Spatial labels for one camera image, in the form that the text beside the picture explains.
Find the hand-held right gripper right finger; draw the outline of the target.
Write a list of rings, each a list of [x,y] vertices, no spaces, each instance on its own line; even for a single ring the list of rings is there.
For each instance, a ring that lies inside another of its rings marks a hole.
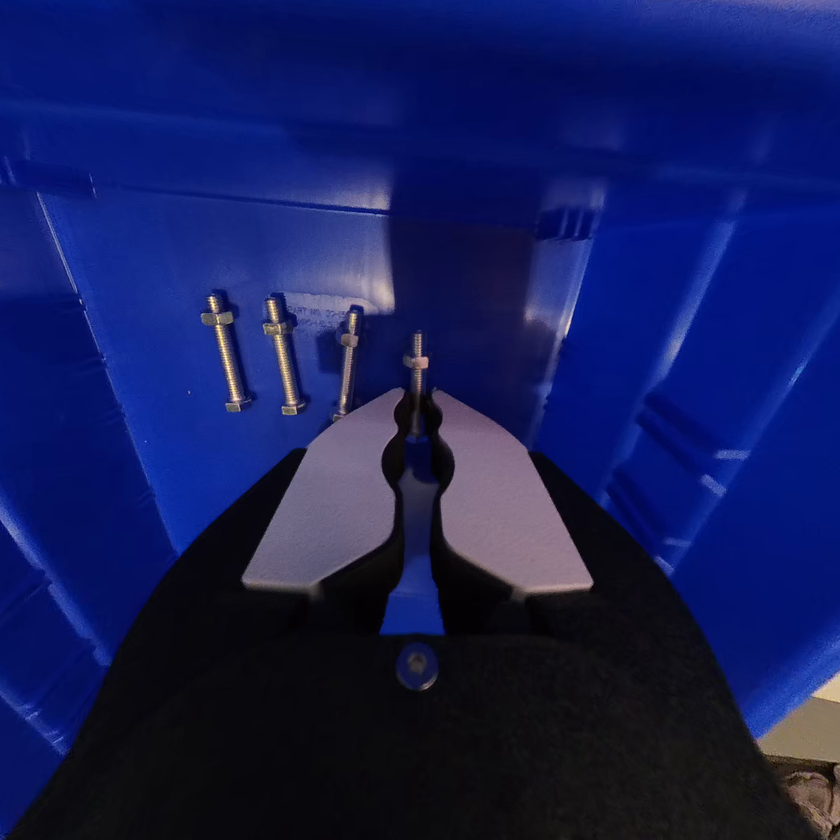
[[[479,634],[593,579],[526,446],[439,389],[427,403],[438,483],[430,555],[446,634]]]

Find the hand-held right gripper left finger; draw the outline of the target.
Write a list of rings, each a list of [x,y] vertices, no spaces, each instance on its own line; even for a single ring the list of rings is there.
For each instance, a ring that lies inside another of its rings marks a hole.
[[[244,588],[302,596],[353,633],[381,631],[405,564],[408,416],[397,387],[311,442],[242,574]]]

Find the silver bolt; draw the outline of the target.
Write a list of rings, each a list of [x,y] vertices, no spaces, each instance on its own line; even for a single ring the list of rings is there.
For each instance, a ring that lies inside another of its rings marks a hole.
[[[225,408],[228,413],[242,413],[252,403],[252,397],[246,384],[244,368],[235,334],[235,314],[228,303],[227,296],[220,290],[214,290],[206,296],[206,308],[202,312],[230,311],[234,321],[226,327],[209,327],[214,336],[217,352],[222,365],[227,399]]]
[[[409,352],[405,354],[410,356],[427,356],[427,339],[424,331],[417,330],[413,333],[411,348]],[[427,370],[408,370],[411,375],[409,391],[413,406],[410,437],[414,440],[419,440],[424,435],[424,408],[426,399]]]
[[[359,337],[361,335],[361,322],[363,319],[364,310],[361,306],[353,305],[347,312],[346,319],[343,322],[342,333],[355,333]],[[339,397],[336,407],[332,414],[332,421],[338,422],[340,419],[346,417],[353,410],[354,400],[354,384],[356,362],[358,357],[358,348],[347,349],[341,346],[342,349],[342,366],[340,377]]]
[[[265,299],[266,320],[264,322],[280,322],[291,320],[295,322],[287,311],[283,298],[277,295],[269,295]],[[306,408],[306,400],[301,395],[298,382],[298,369],[293,351],[292,336],[281,335],[270,337],[275,356],[280,380],[283,390],[284,402],[281,407],[282,414],[286,417],[294,417],[301,414]]]

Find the blue plastic bin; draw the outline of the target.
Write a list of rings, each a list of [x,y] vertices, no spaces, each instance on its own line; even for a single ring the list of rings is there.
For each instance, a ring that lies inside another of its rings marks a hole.
[[[353,305],[378,634],[241,581]],[[446,634],[437,389],[590,592]],[[2,838],[817,838],[758,740],[836,674],[838,2],[2,2]]]

